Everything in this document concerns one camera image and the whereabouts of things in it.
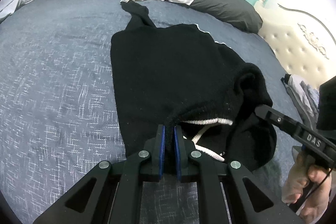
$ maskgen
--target bed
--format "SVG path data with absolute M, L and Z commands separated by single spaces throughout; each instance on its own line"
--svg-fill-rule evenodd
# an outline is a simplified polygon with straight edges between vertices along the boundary
M 23 224 L 31 224 L 99 161 L 125 159 L 109 54 L 111 36 L 130 20 L 120 1 L 33 0 L 0 24 L 0 67 L 6 68 L 0 71 L 0 191 Z M 309 60 L 319 61 L 320 76 L 316 82 L 315 77 L 307 79 L 316 86 L 335 74 L 329 69 L 336 45 L 316 50 L 308 33 L 302 33 L 304 20 L 301 27 L 285 14 L 283 21 L 275 21 L 271 15 L 278 12 L 264 9 L 263 2 L 254 6 L 264 21 L 259 35 L 183 5 L 160 0 L 141 4 L 157 27 L 198 24 L 215 41 L 256 64 L 273 108 L 300 121 L 280 81 L 286 71 L 299 70 L 286 68 L 279 55 L 284 45 L 272 41 L 287 35 L 293 44 L 312 47 Z M 298 143 L 276 132 L 273 159 L 254 174 L 280 198 L 293 164 L 291 147 Z M 140 221 L 198 223 L 196 185 L 179 184 L 170 175 L 160 183 L 145 183 Z

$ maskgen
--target white drawstring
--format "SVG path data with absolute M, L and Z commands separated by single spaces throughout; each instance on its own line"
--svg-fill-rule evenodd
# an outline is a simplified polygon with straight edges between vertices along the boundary
M 208 148 L 205 148 L 203 146 L 200 146 L 200 145 L 197 145 L 196 143 L 199 141 L 199 139 L 201 138 L 201 136 L 211 127 L 214 127 L 218 125 L 218 123 L 213 123 L 213 124 L 207 124 L 205 125 L 195 136 L 194 138 L 192 139 L 193 143 L 195 144 L 195 148 L 197 150 L 200 150 L 206 154 L 208 154 L 209 156 L 211 156 L 212 158 L 214 158 L 215 160 L 219 160 L 221 162 L 224 162 L 225 159 L 223 157 L 221 157 L 220 155 L 218 155 L 217 153 L 215 153 L 214 151 L 208 149 Z
M 201 136 L 211 127 L 214 127 L 218 125 L 218 123 L 213 123 L 213 124 L 207 124 L 206 126 L 204 126 L 196 135 L 195 137 L 192 139 L 192 141 L 194 142 L 194 144 L 196 144 L 198 142 L 198 140 L 201 138 Z

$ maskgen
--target screw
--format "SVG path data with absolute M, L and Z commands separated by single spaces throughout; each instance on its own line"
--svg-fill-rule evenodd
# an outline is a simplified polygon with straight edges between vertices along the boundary
M 146 158 L 149 155 L 149 152 L 146 150 L 142 150 L 139 152 L 139 157 Z
M 241 164 L 239 161 L 234 160 L 233 162 L 231 162 L 231 167 L 234 169 L 238 169 L 241 167 Z
M 202 154 L 201 154 L 201 152 L 199 152 L 199 151 L 193 151 L 193 152 L 191 152 L 191 156 L 192 156 L 193 158 L 199 158 L 201 155 L 202 155 Z
M 110 163 L 108 161 L 104 160 L 104 161 L 101 161 L 99 163 L 99 168 L 105 169 L 105 168 L 109 167 L 109 165 L 110 165 Z

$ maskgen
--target navy bedspread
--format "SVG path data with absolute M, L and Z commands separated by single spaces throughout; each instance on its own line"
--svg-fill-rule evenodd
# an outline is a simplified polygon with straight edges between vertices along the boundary
M 285 71 L 262 38 L 173 3 L 141 4 L 158 27 L 197 23 L 259 66 L 273 107 L 300 121 L 280 81 Z M 110 39 L 129 20 L 120 0 L 33 0 L 0 24 L 0 191 L 23 224 L 99 161 L 125 159 Z M 273 160 L 255 175 L 280 196 L 297 142 L 277 134 Z M 196 185 L 171 176 L 145 183 L 141 223 L 198 223 Z

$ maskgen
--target blue gripper pad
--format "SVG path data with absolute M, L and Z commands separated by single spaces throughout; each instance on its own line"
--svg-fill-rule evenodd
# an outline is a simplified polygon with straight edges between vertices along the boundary
M 174 127 L 174 144 L 175 144 L 175 159 L 176 159 L 176 174 L 177 179 L 181 180 L 181 157 L 180 157 L 180 149 L 179 149 L 179 140 L 177 138 L 176 127 Z
M 160 156 L 159 156 L 159 177 L 162 178 L 163 175 L 163 166 L 165 161 L 165 132 L 166 127 L 162 127 L 162 136 L 161 136 L 161 146 L 160 146 Z

